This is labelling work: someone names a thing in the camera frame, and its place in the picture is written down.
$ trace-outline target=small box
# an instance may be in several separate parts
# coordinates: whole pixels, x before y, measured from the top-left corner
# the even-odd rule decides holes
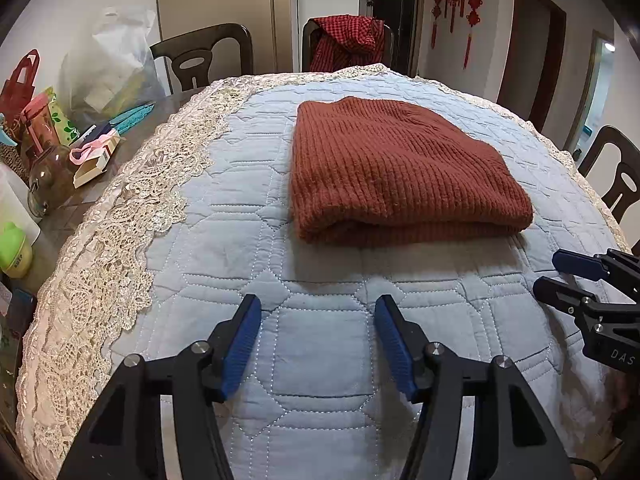
[[[120,135],[116,130],[111,130],[109,135],[111,139],[104,145],[104,148],[95,150],[95,154],[89,155],[74,175],[74,187],[77,189],[82,184],[86,184],[90,180],[100,175],[106,168],[111,155],[113,155],[116,146],[120,142]]]

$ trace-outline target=red plaid cloth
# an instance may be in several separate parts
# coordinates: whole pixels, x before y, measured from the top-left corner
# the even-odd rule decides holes
[[[348,66],[382,61],[385,48],[384,22],[368,16],[314,18],[322,29],[311,72],[335,72]]]

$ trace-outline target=ribbed knit fabric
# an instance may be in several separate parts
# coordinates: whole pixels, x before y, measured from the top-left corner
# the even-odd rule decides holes
[[[291,197],[302,239],[350,246],[512,235],[533,218],[494,148],[391,100],[302,103]]]

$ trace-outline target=red chinese knot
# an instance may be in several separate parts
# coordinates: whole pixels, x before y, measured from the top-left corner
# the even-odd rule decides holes
[[[469,21],[469,25],[473,28],[475,25],[480,23],[480,16],[478,15],[478,7],[482,5],[482,0],[469,0],[469,7],[471,7],[471,12],[468,13],[466,18]],[[469,36],[466,40],[466,53],[465,53],[465,65],[466,68],[467,63],[469,62],[469,51],[471,51],[471,32],[469,32]]]
[[[433,30],[431,31],[431,48],[435,48],[436,46],[436,34],[438,33],[438,17],[442,14],[442,11],[440,10],[440,3],[442,2],[442,0],[433,1],[435,2],[435,5],[433,6],[433,9],[431,9],[431,13],[434,15]]]

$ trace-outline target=white plastic bag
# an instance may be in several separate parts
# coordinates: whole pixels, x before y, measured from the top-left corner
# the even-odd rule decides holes
[[[141,7],[107,7],[66,54],[56,93],[81,131],[164,97],[146,41],[155,18]]]

